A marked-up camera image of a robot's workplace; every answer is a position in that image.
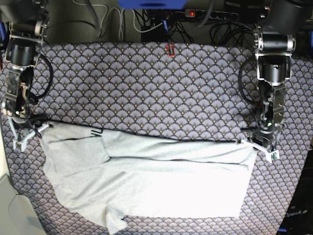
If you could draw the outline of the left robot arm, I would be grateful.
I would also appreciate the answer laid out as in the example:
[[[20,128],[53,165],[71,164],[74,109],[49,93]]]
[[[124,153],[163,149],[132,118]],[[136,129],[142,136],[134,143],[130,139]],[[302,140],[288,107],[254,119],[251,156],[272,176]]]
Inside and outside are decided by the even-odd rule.
[[[313,10],[311,0],[274,0],[268,14],[253,31],[254,56],[246,63],[256,62],[259,101],[245,96],[240,67],[238,87],[246,103],[259,109],[257,125],[242,129],[253,134],[269,135],[284,123],[285,81],[291,78],[291,56],[296,47],[294,34],[305,24]]]

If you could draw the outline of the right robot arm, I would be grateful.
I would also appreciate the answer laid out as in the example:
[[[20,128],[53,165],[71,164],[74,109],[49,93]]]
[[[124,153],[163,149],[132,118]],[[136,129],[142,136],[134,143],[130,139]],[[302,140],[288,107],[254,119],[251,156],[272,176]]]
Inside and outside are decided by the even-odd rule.
[[[48,25],[47,0],[2,0],[0,11],[9,20],[9,37],[5,47],[5,62],[11,64],[6,76],[7,91],[2,112],[18,125],[31,125],[42,119],[31,113],[31,106],[49,92],[53,82],[53,68],[41,54]],[[47,87],[40,95],[31,92],[34,68],[40,60],[49,70]]]

